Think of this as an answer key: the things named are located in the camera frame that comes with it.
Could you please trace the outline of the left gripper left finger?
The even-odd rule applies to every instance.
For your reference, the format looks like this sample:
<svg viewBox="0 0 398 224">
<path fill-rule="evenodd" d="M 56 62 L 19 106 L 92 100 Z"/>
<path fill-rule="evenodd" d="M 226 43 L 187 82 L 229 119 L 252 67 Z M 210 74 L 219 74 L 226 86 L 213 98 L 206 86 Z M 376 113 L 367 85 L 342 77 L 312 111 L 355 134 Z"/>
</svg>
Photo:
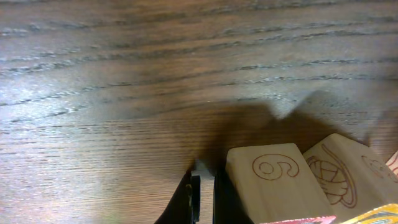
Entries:
<svg viewBox="0 0 398 224">
<path fill-rule="evenodd" d="M 201 177 L 187 171 L 155 224 L 196 224 L 200 219 Z"/>
</svg>

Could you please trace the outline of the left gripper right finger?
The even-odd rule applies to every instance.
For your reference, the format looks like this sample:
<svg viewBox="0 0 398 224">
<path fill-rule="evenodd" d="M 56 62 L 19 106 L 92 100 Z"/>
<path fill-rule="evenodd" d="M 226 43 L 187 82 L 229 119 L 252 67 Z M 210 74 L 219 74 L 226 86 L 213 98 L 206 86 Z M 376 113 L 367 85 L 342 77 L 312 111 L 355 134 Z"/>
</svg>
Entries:
<svg viewBox="0 0 398 224">
<path fill-rule="evenodd" d="M 253 224 L 224 169 L 218 169 L 215 175 L 213 224 Z"/>
</svg>

